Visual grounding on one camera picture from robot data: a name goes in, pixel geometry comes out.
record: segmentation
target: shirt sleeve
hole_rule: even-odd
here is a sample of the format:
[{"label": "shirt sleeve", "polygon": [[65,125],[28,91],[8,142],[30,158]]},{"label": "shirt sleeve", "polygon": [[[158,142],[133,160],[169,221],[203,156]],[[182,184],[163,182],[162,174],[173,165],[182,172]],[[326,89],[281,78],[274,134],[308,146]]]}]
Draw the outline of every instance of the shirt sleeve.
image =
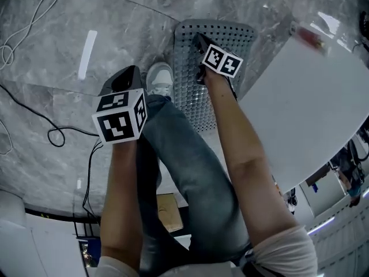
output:
[{"label": "shirt sleeve", "polygon": [[314,244],[304,227],[278,233],[254,248],[256,264],[290,276],[313,276],[318,271]]},{"label": "shirt sleeve", "polygon": [[138,273],[119,260],[102,256],[95,277],[138,277]]}]

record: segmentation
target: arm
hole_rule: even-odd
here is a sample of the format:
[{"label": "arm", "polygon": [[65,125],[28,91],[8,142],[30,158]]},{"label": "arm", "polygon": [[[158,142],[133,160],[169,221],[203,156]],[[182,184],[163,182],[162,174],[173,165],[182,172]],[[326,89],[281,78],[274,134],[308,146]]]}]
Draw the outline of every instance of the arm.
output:
[{"label": "arm", "polygon": [[346,177],[346,175],[344,175],[344,173],[341,170],[338,170],[338,178],[341,180],[341,182],[346,186],[346,188],[348,190],[351,189],[351,183],[348,180],[348,178]]},{"label": "arm", "polygon": [[142,223],[136,181],[136,141],[114,144],[101,217],[101,255],[138,271]]},{"label": "arm", "polygon": [[298,225],[274,185],[262,144],[225,78],[206,70],[221,146],[240,209],[256,246]]}]

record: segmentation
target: floor mat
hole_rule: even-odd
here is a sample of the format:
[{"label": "floor mat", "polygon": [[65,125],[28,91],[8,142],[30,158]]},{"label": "floor mat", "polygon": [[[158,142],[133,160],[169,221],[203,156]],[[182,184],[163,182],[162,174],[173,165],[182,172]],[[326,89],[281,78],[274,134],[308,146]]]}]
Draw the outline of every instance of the floor mat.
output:
[{"label": "floor mat", "polygon": [[248,25],[216,20],[186,20],[175,30],[174,43],[174,103],[182,110],[198,132],[216,127],[208,90],[195,80],[198,51],[192,45],[196,33],[214,40],[220,47],[228,47],[243,58],[238,75],[231,79],[235,91],[244,79],[250,48],[257,34]]}]

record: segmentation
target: blue jeans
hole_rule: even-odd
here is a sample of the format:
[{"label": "blue jeans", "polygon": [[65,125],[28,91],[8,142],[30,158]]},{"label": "blue jeans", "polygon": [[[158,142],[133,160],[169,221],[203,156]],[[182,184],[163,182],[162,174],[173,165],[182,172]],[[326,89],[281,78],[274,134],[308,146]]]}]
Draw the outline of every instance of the blue jeans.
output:
[{"label": "blue jeans", "polygon": [[[148,120],[137,148],[137,183],[144,227],[141,276],[185,264],[239,259],[249,240],[235,191],[217,156],[170,98],[146,98]],[[158,217],[158,158],[189,205],[191,245],[179,244]]]}]

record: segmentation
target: floor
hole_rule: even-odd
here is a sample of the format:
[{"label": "floor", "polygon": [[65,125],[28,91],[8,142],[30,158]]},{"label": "floor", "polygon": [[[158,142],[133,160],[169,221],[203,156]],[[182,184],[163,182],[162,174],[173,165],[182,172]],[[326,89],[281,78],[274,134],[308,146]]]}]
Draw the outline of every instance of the floor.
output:
[{"label": "floor", "polygon": [[[0,1],[0,43],[26,26],[38,1]],[[59,0],[32,27],[14,63],[0,71],[0,83],[57,124],[94,132],[92,105],[102,84],[127,65],[146,71],[158,60],[171,62],[173,32],[182,20],[236,21],[258,31],[239,93],[244,95],[287,41],[292,20],[311,24],[351,52],[361,42],[358,15],[362,10],[368,10],[368,0]],[[78,80],[91,29],[98,32],[97,39],[86,79]],[[368,62],[362,46],[354,53]],[[16,105],[3,91],[0,108],[0,119],[14,144],[11,153],[0,156],[0,189],[21,196],[28,208],[84,216],[81,203],[88,156],[96,139],[66,132],[66,145],[55,148],[47,140],[49,124]],[[216,132],[203,135],[224,164]],[[61,141],[57,134],[54,138]],[[8,148],[7,135],[0,129],[0,151]],[[110,155],[111,148],[105,146],[93,157],[90,201],[96,214],[104,202]],[[176,192],[165,169],[159,192]],[[178,199],[185,204],[179,195]]]}]

